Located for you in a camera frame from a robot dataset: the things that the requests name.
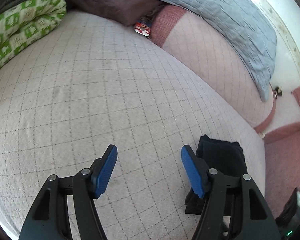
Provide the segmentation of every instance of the wrinkled fabric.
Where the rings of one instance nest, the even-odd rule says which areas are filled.
[[[0,68],[51,32],[65,14],[64,0],[27,0],[0,14]]]
[[[159,0],[71,0],[82,11],[122,23],[134,25],[141,16],[153,11]]]
[[[251,0],[161,0],[186,8],[218,30],[236,50],[262,101],[269,98],[274,72],[277,36]]]
[[[243,150],[238,142],[215,140],[205,134],[200,137],[195,153],[210,168],[215,168],[226,176],[240,177],[248,173]]]

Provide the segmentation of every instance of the folded blanket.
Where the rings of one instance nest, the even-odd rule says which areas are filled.
[[[275,65],[277,36],[269,21],[251,0],[161,1],[198,14],[218,30],[242,59],[261,99],[268,100],[268,86]]]
[[[65,14],[64,0],[27,0],[0,14],[0,68],[58,26]]]
[[[135,24],[139,18],[163,4],[159,0],[70,0],[82,11],[122,23]]]

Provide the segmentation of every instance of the black device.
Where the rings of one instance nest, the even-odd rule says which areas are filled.
[[[67,195],[73,195],[81,240],[106,240],[93,199],[105,192],[116,160],[117,148],[109,145],[90,168],[61,179],[50,175],[28,212],[19,240],[72,240]],[[194,192],[205,198],[192,240],[280,239],[269,207],[250,175],[236,178],[209,169],[189,145],[183,146],[181,160]],[[233,198],[229,228],[223,224],[227,195]]]
[[[294,189],[282,213],[275,221],[282,239],[300,240],[300,236],[296,236],[300,234],[300,191],[297,188]]]

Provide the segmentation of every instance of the mattress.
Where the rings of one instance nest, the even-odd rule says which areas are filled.
[[[256,132],[271,122],[275,111],[271,86],[269,100],[263,102],[237,52],[205,20],[168,5],[153,22],[151,41],[207,82]]]
[[[184,214],[180,149],[203,134],[238,141],[265,192],[263,140],[218,93],[132,29],[70,11],[0,69],[0,221],[18,235],[50,174],[73,175],[115,144],[95,202],[108,239],[191,239],[199,218]]]

